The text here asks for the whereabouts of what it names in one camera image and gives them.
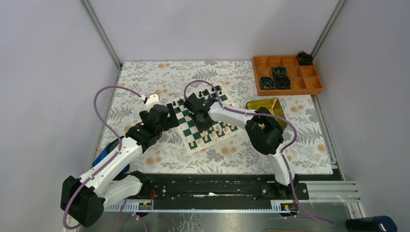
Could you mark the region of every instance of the leaf pattern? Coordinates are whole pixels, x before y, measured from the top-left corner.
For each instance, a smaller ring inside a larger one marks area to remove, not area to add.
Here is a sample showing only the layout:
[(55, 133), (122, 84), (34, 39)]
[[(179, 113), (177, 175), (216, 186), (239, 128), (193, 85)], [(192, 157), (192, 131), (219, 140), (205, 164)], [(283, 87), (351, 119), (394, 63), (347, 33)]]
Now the leaf pattern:
[[(298, 139), (285, 150), (292, 168), (299, 174), (331, 174), (328, 153), (318, 124), (318, 116), (310, 96), (257, 96), (250, 61), (131, 61), (125, 62), (118, 84), (144, 95), (159, 93), (162, 103), (182, 97), (185, 85), (192, 80), (222, 82), (239, 107), (257, 99), (279, 99), (284, 114), (296, 127)], [(140, 122), (139, 112), (145, 105), (124, 90), (115, 91), (108, 124), (120, 135), (124, 128)], [(293, 139), (287, 127), (284, 143)], [(103, 130), (100, 147), (115, 136)], [(209, 148), (188, 154), (176, 128), (166, 131), (155, 145), (131, 162), (130, 171), (144, 173), (202, 174), (269, 174), (272, 169), (265, 155), (258, 155), (245, 132)]]

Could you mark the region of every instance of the brown wooden box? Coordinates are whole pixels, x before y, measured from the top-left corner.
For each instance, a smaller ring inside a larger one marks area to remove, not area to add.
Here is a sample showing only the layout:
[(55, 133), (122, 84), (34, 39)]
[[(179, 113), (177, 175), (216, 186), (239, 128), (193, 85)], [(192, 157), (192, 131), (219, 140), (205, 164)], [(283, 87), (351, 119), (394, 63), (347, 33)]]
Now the brown wooden box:
[[(320, 94), (323, 90), (315, 66), (299, 66), (297, 56), (253, 57), (252, 65), (258, 96), (315, 95)], [(263, 76), (273, 79), (272, 68), (277, 66), (286, 68), (291, 80), (291, 89), (261, 89), (259, 79)]]

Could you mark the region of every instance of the white wall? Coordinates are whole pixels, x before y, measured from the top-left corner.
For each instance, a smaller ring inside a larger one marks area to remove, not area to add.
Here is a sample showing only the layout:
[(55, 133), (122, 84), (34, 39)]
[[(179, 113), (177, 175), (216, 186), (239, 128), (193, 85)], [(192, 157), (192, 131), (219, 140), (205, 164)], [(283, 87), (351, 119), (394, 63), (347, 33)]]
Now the white wall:
[(410, 1), (346, 3), (318, 54), (320, 99), (369, 216), (410, 231)]
[(91, 0), (122, 61), (311, 52), (337, 0)]
[(1, 231), (61, 231), (62, 182), (86, 170), (116, 71), (80, 1), (1, 2)]

